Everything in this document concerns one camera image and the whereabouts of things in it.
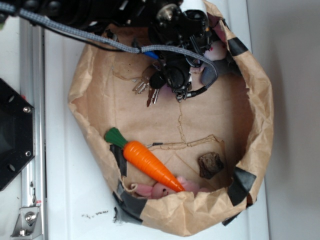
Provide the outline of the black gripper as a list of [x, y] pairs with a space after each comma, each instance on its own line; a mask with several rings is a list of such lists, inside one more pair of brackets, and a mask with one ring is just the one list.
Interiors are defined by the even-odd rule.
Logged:
[[[205, 9], [183, 10], [182, 3], [149, 3], [148, 13], [148, 36], [153, 45], [174, 46], [198, 55], [203, 55], [210, 48], [212, 31]], [[164, 76], [161, 71], [155, 72], [149, 85], [152, 89], [161, 89], [167, 83], [176, 100], [181, 102], [187, 98], [190, 77], [188, 64], [165, 65]]]

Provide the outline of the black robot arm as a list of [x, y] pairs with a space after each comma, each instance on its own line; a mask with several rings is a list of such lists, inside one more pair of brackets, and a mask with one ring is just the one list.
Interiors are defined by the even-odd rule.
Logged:
[[[21, 17], [34, 25], [105, 51], [144, 54], [159, 63], [153, 89], [171, 88], [178, 101], [198, 96], [217, 80], [218, 70], [204, 56], [212, 43], [201, 1], [185, 0], [3, 0], [0, 21]], [[150, 45], [102, 37], [109, 25], [147, 28]]]

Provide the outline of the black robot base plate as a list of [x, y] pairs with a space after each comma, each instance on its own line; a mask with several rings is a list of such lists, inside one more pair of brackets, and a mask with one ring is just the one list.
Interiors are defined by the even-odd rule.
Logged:
[[34, 107], [0, 80], [0, 190], [34, 157]]

